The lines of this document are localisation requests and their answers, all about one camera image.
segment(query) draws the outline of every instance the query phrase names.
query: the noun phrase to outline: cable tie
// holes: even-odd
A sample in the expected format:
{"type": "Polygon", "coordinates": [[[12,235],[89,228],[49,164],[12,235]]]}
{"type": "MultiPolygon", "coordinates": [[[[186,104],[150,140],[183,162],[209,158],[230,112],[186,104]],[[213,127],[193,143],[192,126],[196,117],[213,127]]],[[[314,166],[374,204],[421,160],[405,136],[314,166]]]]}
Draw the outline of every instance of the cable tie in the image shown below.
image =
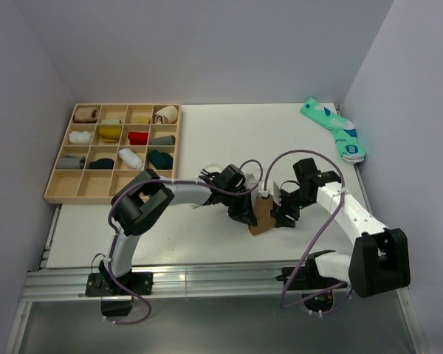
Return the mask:
{"type": "Polygon", "coordinates": [[[341,190],[338,191],[338,193],[333,195],[333,198],[341,195],[341,193],[343,193],[343,192],[346,192],[346,190],[347,190],[346,186],[344,186],[341,190]]]}

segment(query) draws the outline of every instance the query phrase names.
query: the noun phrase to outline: rolled sock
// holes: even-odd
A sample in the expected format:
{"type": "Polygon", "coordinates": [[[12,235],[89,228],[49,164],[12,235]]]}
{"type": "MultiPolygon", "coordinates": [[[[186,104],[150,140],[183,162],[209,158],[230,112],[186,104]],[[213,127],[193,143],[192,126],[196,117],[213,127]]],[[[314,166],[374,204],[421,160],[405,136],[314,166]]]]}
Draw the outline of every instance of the rolled sock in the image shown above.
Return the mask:
{"type": "Polygon", "coordinates": [[[172,170],[174,159],[168,153],[160,153],[158,150],[152,150],[148,154],[148,160],[156,170],[172,170]]]}
{"type": "Polygon", "coordinates": [[[74,145],[90,145],[92,137],[88,131],[73,131],[69,134],[69,141],[74,145]]]}
{"type": "Polygon", "coordinates": [[[148,144],[149,133],[146,131],[130,131],[128,133],[128,140],[130,145],[146,145],[148,144]]]}
{"type": "Polygon", "coordinates": [[[118,151],[118,156],[125,162],[126,166],[133,170],[142,170],[144,162],[140,157],[130,149],[122,149],[118,151]]]}
{"type": "Polygon", "coordinates": [[[121,124],[122,119],[118,118],[108,118],[108,119],[102,119],[102,124],[121,124]]]}
{"type": "Polygon", "coordinates": [[[164,107],[154,115],[154,122],[156,124],[171,124],[177,120],[178,111],[173,105],[164,107]]]}
{"type": "Polygon", "coordinates": [[[352,122],[331,112],[313,98],[307,100],[301,108],[301,113],[333,131],[334,143],[343,160],[352,164],[364,160],[366,152],[357,142],[357,133],[352,122]]]}
{"type": "Polygon", "coordinates": [[[174,135],[161,136],[160,138],[154,138],[151,145],[175,145],[176,137],[174,135]]]}
{"type": "Polygon", "coordinates": [[[98,159],[89,163],[90,170],[111,170],[115,161],[112,159],[98,159]]]}
{"type": "Polygon", "coordinates": [[[150,121],[151,117],[148,117],[148,115],[144,113],[135,112],[131,115],[132,124],[149,124],[150,121]]]}
{"type": "Polygon", "coordinates": [[[121,128],[118,127],[98,128],[98,133],[100,134],[100,138],[102,138],[103,141],[118,142],[120,141],[121,128]]]}
{"type": "Polygon", "coordinates": [[[79,123],[93,123],[98,118],[97,107],[79,108],[74,113],[74,121],[79,123]]]}
{"type": "Polygon", "coordinates": [[[86,163],[86,158],[75,155],[74,153],[67,153],[56,163],[56,168],[60,170],[80,170],[86,163]]]}
{"type": "Polygon", "coordinates": [[[172,170],[172,166],[174,164],[174,158],[168,153],[161,153],[162,157],[166,161],[166,170],[172,170]]]}

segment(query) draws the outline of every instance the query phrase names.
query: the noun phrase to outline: red sock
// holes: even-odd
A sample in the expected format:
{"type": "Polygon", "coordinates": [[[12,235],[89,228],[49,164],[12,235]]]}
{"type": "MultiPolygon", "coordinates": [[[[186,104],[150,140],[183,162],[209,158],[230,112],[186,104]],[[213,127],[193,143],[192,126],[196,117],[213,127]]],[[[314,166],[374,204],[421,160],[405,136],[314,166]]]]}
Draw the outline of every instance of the red sock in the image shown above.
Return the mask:
{"type": "Polygon", "coordinates": [[[130,145],[146,145],[148,144],[148,135],[147,131],[130,131],[128,133],[128,139],[130,141],[130,145]]]}

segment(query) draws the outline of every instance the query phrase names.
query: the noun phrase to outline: white panel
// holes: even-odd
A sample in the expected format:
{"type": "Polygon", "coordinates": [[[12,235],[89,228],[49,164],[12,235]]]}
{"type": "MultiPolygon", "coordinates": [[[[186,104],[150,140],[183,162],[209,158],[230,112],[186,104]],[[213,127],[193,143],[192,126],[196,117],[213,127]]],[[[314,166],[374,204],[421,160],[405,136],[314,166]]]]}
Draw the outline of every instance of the white panel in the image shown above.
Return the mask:
{"type": "Polygon", "coordinates": [[[343,113],[374,216],[408,236],[413,303],[443,354],[443,1],[394,2],[343,113]]]}
{"type": "Polygon", "coordinates": [[[43,200],[72,101],[20,10],[0,0],[0,353],[21,286],[43,254],[43,200]]]}
{"type": "MultiPolygon", "coordinates": [[[[240,165],[258,159],[267,169],[280,153],[311,149],[327,155],[342,169],[352,195],[364,205],[354,167],[346,164],[334,145],[332,132],[300,114],[301,104],[184,105],[177,178],[195,178],[206,165],[240,165]]],[[[278,183],[295,178],[292,165],[306,154],[286,156],[274,167],[278,183]]],[[[332,167],[315,157],[321,170],[332,167]]],[[[255,164],[243,168],[258,174],[255,164]]],[[[88,267],[94,255],[106,253],[112,229],[109,206],[63,205],[48,260],[50,268],[88,267]]],[[[137,246],[133,264],[167,265],[262,260],[298,260],[329,216],[320,205],[301,212],[295,229],[276,229],[253,237],[246,225],[232,221],[227,207],[170,206],[137,246]]],[[[351,242],[333,223],[313,251],[334,249],[351,254],[351,242]]]]}
{"type": "Polygon", "coordinates": [[[77,101],[341,102],[392,0],[16,0],[77,101]]]}

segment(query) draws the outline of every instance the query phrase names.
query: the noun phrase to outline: metal frame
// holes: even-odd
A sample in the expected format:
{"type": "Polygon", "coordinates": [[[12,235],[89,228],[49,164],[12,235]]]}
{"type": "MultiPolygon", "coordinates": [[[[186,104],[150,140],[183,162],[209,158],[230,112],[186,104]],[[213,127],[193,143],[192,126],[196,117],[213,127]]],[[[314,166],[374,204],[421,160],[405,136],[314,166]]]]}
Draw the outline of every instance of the metal frame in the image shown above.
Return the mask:
{"type": "MultiPolygon", "coordinates": [[[[371,211],[363,180],[355,166],[356,174],[363,192],[366,207],[371,211]]],[[[18,353],[24,330],[34,302],[97,300],[86,298],[85,287],[90,267],[68,270],[47,269],[47,254],[52,245],[52,236],[58,222],[61,206],[57,206],[44,251],[41,269],[30,272],[24,283],[18,310],[6,346],[6,353],[18,353]]],[[[281,269],[294,266],[291,262],[263,262],[236,264],[207,264],[181,266],[143,266],[133,271],[154,273],[153,292],[147,299],[190,298],[210,296],[259,296],[280,294],[283,284],[275,281],[281,269]]],[[[415,309],[411,303],[408,288],[397,291],[402,312],[404,313],[414,349],[417,353],[429,353],[415,309]]],[[[129,296],[110,296],[104,299],[128,299],[129,296]]]]}

